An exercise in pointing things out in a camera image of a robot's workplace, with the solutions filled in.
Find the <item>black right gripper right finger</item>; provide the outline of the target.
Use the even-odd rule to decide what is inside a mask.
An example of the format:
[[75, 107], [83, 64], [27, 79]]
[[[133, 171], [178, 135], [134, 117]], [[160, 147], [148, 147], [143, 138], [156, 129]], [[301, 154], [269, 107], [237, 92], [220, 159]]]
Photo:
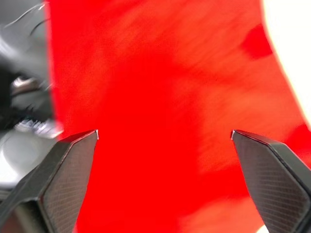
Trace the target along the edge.
[[231, 140], [267, 231], [309, 233], [311, 170], [282, 142], [241, 130], [233, 130]]

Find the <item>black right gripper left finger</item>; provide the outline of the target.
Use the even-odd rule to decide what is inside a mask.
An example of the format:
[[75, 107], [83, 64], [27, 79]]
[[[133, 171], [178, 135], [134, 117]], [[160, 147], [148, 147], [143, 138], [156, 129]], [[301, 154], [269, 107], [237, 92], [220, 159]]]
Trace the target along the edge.
[[90, 177], [97, 130], [71, 135], [17, 183], [0, 204], [2, 233], [71, 233]]

